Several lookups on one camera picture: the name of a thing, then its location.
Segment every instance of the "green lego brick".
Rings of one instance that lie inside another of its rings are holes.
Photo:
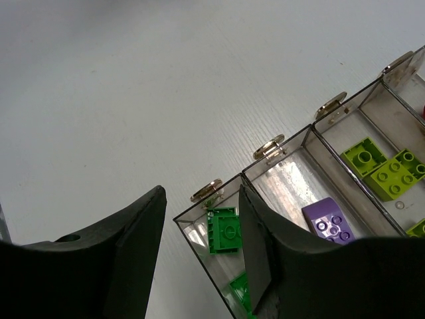
[[[386,156],[370,138],[365,138],[345,150],[341,158],[360,178],[370,175],[387,161]]]
[[[415,226],[410,228],[407,232],[407,235],[411,237],[423,237],[425,238],[425,219],[421,220]]]
[[[238,248],[236,245],[226,245],[229,244],[227,241],[228,235],[232,236],[231,229],[227,231],[228,233],[221,234],[220,231],[226,231],[226,220],[237,218],[237,228],[236,236],[240,238],[240,225],[239,225],[239,216],[236,215],[235,207],[220,207],[207,210],[207,228],[208,228],[208,244],[209,244],[209,253],[212,255],[217,254],[232,254],[237,253]]]
[[[382,201],[392,201],[411,188],[417,181],[397,159],[388,160],[363,180]]]
[[[408,149],[402,150],[395,158],[403,165],[417,181],[425,177],[425,165]]]
[[[233,279],[229,283],[229,286],[233,292],[233,295],[236,297],[236,299],[239,300],[241,305],[245,308],[246,313],[248,315],[248,319],[257,318],[255,315],[252,314],[250,291],[248,287],[248,277],[246,276],[246,272],[243,272],[242,274],[237,276],[235,279]]]

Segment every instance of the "lime green lego brick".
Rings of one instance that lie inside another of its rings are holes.
[[[392,201],[417,181],[414,176],[397,159],[388,160],[383,166],[363,180],[382,201]]]
[[[236,216],[235,207],[220,207],[214,209],[207,209],[207,231],[208,231],[208,244],[209,253],[212,255],[217,254],[233,254],[238,252],[238,248],[225,247],[220,244],[220,234],[216,227],[218,225],[218,217],[238,217]]]
[[[233,295],[236,297],[236,299],[239,300],[241,305],[246,310],[248,319],[257,318],[255,315],[252,314],[250,291],[248,287],[248,277],[246,276],[246,272],[243,272],[235,279],[233,279],[229,283],[229,286],[233,292]]]
[[[214,216],[212,218],[214,249],[238,249],[242,247],[239,216]]]
[[[403,165],[417,181],[425,177],[425,165],[408,149],[402,150],[395,158]]]
[[[411,237],[425,238],[425,219],[421,220],[415,226],[410,228],[406,233]]]
[[[370,138],[365,138],[345,150],[341,158],[360,178],[368,176],[387,161],[386,156]]]

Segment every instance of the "table surface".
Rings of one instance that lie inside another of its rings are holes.
[[[411,0],[5,0],[0,202],[55,240],[157,184],[168,208],[147,318],[230,318],[172,218],[271,137],[425,43]]]

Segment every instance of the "white wooden surface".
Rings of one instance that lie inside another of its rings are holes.
[[[53,240],[154,185],[147,318],[230,318],[171,219],[252,150],[425,43],[422,0],[0,0],[0,201]]]

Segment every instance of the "gray tabletop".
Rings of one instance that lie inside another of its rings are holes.
[[[230,318],[172,218],[271,137],[425,43],[423,1],[0,2],[0,201],[18,244],[154,185],[169,199],[147,318]]]

